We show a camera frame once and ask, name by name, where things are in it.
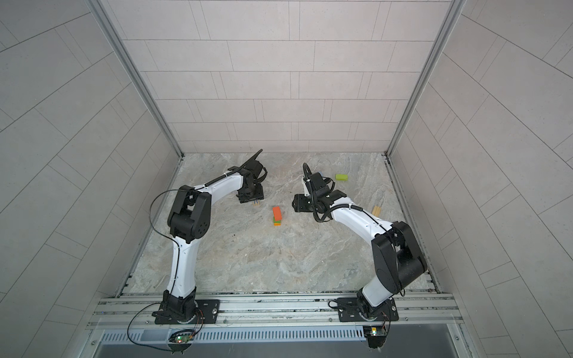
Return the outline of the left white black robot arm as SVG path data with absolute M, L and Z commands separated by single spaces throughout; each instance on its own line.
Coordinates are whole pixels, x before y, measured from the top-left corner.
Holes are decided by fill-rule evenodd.
M 264 165 L 257 160 L 261 151 L 240 166 L 201 186 L 183 185 L 176 189 L 167 225 L 173 242 L 170 281 L 163 293 L 159 310 L 152 313 L 157 325 L 198 322 L 199 307 L 195 302 L 195 266 L 200 239 L 210 228 L 211 208 L 225 196 L 236 193 L 241 204 L 264 199 Z

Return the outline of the red wood block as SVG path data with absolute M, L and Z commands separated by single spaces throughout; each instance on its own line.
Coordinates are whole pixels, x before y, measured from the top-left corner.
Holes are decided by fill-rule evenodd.
M 273 212 L 273 220 L 282 220 L 282 213 L 279 206 L 273 207 L 272 212 Z

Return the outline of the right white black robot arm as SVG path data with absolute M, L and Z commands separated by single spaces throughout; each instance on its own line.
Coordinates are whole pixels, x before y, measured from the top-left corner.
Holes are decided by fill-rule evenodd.
M 331 178 L 302 165 L 304 193 L 296 194 L 292 207 L 297 213 L 312 213 L 318 223 L 339 222 L 372 247 L 375 276 L 355 298 L 337 298 L 329 306 L 342 322 L 396 322 L 394 295 L 428 269 L 412 228 L 405 222 L 387 222 L 356 205 L 335 188 Z

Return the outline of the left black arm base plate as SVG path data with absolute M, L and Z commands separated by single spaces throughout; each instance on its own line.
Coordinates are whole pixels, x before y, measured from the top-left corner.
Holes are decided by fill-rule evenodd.
M 156 325 L 215 324 L 219 314 L 219 300 L 173 299 L 161 302 L 152 313 Z

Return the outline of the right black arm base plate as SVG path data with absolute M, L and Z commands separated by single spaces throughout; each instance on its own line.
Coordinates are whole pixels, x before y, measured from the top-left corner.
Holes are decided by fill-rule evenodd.
M 337 311 L 341 322 L 397 322 L 399 320 L 393 298 L 389 298 L 377 307 L 370 307 L 367 301 L 356 297 L 336 298 L 330 300 L 328 306 Z

